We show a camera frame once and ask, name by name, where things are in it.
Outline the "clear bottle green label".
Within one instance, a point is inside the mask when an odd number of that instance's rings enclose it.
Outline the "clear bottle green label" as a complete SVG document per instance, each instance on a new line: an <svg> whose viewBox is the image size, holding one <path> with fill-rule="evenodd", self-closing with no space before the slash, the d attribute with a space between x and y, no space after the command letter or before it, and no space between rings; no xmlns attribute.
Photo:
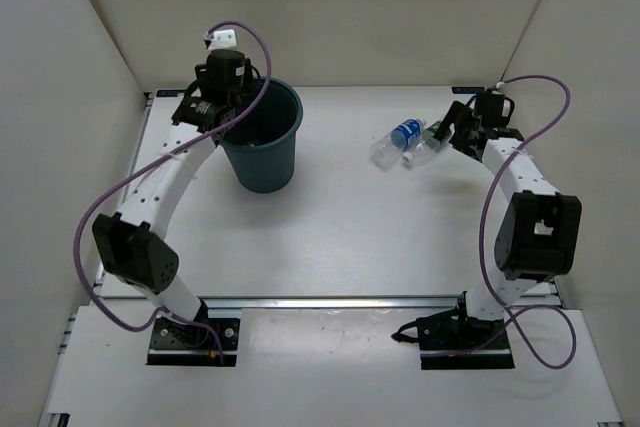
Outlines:
<svg viewBox="0 0 640 427"><path fill-rule="evenodd" d="M425 128L414 144L402 156L405 167L416 167L430 162L442 148L442 141L435 137L441 122L436 121Z"/></svg>

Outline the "clear bottle blue label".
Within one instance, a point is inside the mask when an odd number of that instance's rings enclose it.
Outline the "clear bottle blue label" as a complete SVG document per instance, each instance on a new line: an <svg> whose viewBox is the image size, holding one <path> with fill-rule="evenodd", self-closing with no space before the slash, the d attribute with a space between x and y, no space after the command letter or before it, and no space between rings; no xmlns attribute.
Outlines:
<svg viewBox="0 0 640 427"><path fill-rule="evenodd" d="M425 121L407 119L398 124L369 150L369 160L382 170L389 170L423 132Z"/></svg>

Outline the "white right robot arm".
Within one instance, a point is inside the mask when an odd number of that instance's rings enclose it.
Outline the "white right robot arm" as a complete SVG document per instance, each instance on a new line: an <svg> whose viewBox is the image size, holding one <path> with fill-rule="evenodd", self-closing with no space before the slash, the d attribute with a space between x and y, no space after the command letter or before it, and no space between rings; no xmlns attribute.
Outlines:
<svg viewBox="0 0 640 427"><path fill-rule="evenodd" d="M530 288L567 274L573 265L582 205L546 180L526 151L526 138L510 127L512 99L495 89L455 101L402 155L423 165L446 148L480 162L493 175L488 193L508 205L493 258L479 254L482 283L463 292L444 315L423 319L420 337L431 355L467 355L486 348L516 323L512 305Z"/></svg>

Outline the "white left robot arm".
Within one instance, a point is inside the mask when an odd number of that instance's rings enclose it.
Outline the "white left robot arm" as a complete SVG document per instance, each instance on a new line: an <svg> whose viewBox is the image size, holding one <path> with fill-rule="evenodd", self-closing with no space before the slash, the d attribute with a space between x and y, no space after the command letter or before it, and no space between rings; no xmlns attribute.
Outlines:
<svg viewBox="0 0 640 427"><path fill-rule="evenodd" d="M189 142L245 111L257 86L250 59L234 50L212 51L195 72L161 146L159 155L167 160L141 176L116 213L100 214L92 225L105 271L178 317L174 332L188 347L206 342L210 324L202 317L202 301L178 276L179 256L165 237L183 194L221 135Z"/></svg>

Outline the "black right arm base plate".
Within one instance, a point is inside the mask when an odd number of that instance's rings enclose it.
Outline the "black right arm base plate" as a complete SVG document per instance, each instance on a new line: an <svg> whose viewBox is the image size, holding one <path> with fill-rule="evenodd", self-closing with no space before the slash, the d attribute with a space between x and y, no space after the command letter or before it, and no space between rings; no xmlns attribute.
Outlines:
<svg viewBox="0 0 640 427"><path fill-rule="evenodd" d="M461 320L450 312L417 319L423 371L515 367L503 321Z"/></svg>

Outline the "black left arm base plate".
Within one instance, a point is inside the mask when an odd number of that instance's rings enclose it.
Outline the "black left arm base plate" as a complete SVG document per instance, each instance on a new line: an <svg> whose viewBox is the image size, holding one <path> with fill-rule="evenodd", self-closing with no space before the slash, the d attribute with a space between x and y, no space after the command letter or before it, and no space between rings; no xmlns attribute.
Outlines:
<svg viewBox="0 0 640 427"><path fill-rule="evenodd" d="M159 316L151 330L146 364L150 366L235 367L241 327L241 311L210 309L207 329L182 325Z"/></svg>

